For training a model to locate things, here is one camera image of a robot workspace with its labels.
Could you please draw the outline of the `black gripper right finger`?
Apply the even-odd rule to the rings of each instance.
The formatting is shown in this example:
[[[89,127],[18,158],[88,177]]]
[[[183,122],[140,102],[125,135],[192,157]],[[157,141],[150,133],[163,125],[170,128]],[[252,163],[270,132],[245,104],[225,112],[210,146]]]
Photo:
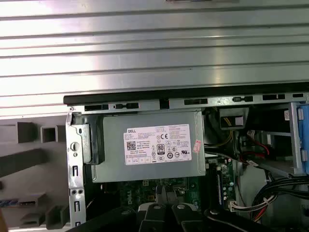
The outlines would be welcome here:
[[[181,232],[267,232],[268,227],[223,209],[210,208],[199,212],[195,206],[181,203],[170,186],[167,202]]]

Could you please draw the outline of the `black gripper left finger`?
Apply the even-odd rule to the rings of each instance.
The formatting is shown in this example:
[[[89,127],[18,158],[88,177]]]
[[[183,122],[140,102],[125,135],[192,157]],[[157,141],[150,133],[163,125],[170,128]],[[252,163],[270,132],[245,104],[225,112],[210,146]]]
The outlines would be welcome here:
[[[167,191],[156,187],[156,202],[141,204],[138,211],[118,207],[72,229],[71,232],[165,232]]]

